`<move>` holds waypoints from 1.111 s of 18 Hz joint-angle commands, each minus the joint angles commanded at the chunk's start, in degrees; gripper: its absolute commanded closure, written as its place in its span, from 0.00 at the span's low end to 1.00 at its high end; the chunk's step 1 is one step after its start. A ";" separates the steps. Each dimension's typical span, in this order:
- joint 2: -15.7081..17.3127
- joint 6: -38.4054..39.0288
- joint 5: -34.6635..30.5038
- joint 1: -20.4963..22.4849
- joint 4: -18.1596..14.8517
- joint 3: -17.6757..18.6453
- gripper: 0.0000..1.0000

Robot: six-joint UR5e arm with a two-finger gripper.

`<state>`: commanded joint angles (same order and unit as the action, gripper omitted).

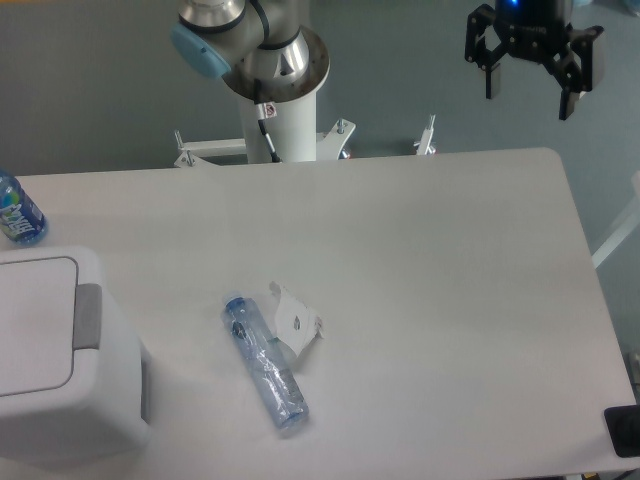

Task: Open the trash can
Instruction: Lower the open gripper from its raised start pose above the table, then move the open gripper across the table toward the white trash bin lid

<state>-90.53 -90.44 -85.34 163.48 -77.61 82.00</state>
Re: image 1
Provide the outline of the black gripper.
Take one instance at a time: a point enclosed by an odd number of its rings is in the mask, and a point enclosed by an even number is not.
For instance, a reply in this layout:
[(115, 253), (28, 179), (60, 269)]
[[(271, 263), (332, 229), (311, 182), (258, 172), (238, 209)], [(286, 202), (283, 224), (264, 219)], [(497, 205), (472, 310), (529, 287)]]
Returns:
[(580, 98), (591, 92), (605, 71), (605, 29), (571, 25), (572, 1), (495, 1), (467, 17), (465, 60), (485, 75), (485, 97), (500, 90), (500, 60), (545, 64), (561, 88), (559, 119), (567, 120)]

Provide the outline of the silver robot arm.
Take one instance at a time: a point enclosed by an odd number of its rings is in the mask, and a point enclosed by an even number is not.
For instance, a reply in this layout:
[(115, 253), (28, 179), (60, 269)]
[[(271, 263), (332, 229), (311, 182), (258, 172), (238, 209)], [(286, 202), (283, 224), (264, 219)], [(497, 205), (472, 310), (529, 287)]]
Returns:
[[(604, 29), (572, 26), (570, 1), (497, 1), (467, 17), (464, 58), (485, 75), (485, 95), (498, 93), (500, 61), (510, 56), (541, 65), (559, 84), (559, 117), (567, 119), (580, 97), (604, 76)], [(314, 66), (310, 29), (297, 1), (182, 1), (170, 38), (200, 75), (224, 78), (241, 95), (288, 101)]]

